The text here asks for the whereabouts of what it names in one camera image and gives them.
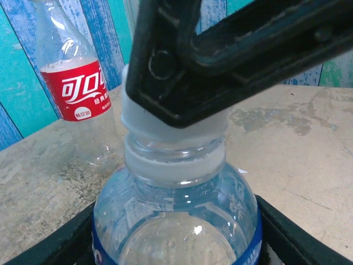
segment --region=red label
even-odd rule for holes
[[[111,106],[98,60],[70,70],[41,74],[64,120],[93,118]]]

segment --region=blue wooden wall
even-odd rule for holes
[[[60,0],[79,31],[99,56],[108,89],[121,83],[132,45],[130,24],[140,0]],[[242,8],[251,0],[203,0],[197,31]],[[29,0],[0,0],[0,150],[57,120],[57,108],[35,63],[36,15]],[[353,52],[339,56],[305,73],[284,80],[286,84],[353,87]]]

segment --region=table surface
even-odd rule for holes
[[[119,89],[110,93],[119,128]],[[353,260],[353,89],[278,85],[235,105],[227,160],[253,191]],[[109,176],[76,158],[61,120],[0,152],[0,263],[93,202]]]

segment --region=blue bottle label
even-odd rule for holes
[[[92,228],[92,250],[94,253],[94,260],[96,265],[118,265],[113,259],[107,254],[103,246],[98,239],[98,235],[95,229],[94,221]],[[261,213],[258,208],[258,224],[255,229],[255,234],[252,241],[245,252],[233,263],[233,265],[257,265],[259,262],[260,250],[262,244],[262,223]]]

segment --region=black holder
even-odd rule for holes
[[[256,196],[263,222],[263,247],[258,265],[271,264],[271,246],[285,265],[353,265]],[[94,203],[68,223],[5,265],[94,265],[92,215]]]

